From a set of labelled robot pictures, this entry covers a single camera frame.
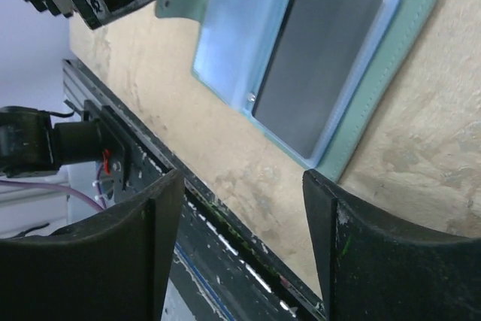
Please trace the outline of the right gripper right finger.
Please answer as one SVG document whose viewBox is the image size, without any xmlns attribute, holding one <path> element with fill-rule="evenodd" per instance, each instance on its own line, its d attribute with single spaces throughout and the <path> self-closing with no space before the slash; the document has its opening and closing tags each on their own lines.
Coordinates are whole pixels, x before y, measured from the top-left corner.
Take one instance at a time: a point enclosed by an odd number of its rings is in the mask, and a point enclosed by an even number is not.
<svg viewBox="0 0 481 321">
<path fill-rule="evenodd" d="M 478 320 L 480 240 L 396 217 L 318 171 L 304 206 L 329 320 Z"/>
</svg>

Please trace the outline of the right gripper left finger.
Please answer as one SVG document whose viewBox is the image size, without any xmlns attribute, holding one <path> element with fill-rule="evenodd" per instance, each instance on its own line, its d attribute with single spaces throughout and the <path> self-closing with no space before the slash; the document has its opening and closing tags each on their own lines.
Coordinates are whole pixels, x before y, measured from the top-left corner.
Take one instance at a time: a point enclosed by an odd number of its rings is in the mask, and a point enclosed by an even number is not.
<svg viewBox="0 0 481 321">
<path fill-rule="evenodd" d="M 1 242 L 3 320 L 159 320 L 184 196 L 178 171 L 48 236 Z"/>
</svg>

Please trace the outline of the green card holder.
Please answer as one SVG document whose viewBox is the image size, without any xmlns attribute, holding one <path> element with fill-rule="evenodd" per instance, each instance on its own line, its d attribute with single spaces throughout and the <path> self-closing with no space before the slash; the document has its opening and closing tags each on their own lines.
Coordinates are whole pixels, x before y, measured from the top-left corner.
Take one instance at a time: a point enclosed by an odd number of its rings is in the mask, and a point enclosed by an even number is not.
<svg viewBox="0 0 481 321">
<path fill-rule="evenodd" d="M 192 75 L 305 168 L 338 180 L 436 0 L 158 0 L 196 21 Z"/>
</svg>

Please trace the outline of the black credit card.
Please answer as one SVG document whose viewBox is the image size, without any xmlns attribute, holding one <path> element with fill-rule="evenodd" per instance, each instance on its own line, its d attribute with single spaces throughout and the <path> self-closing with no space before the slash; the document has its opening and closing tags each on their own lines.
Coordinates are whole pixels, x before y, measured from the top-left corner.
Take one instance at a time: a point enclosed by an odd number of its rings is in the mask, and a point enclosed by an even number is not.
<svg viewBox="0 0 481 321">
<path fill-rule="evenodd" d="M 252 115 L 308 165 L 383 2 L 289 1 Z"/>
</svg>

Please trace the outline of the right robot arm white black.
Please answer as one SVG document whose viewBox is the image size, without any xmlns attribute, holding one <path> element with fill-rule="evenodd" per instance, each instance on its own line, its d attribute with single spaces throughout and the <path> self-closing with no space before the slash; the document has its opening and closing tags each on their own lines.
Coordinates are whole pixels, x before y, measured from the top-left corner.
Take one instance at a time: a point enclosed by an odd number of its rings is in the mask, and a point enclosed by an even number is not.
<svg viewBox="0 0 481 321">
<path fill-rule="evenodd" d="M 160 162 L 109 107 L 52 123 L 1 111 L 1 176 L 97 162 L 113 204 L 50 235 L 1 242 L 3 320 L 478 320 L 480 241 L 400 219 L 304 173 L 316 298 L 208 200 L 180 165 Z"/>
</svg>

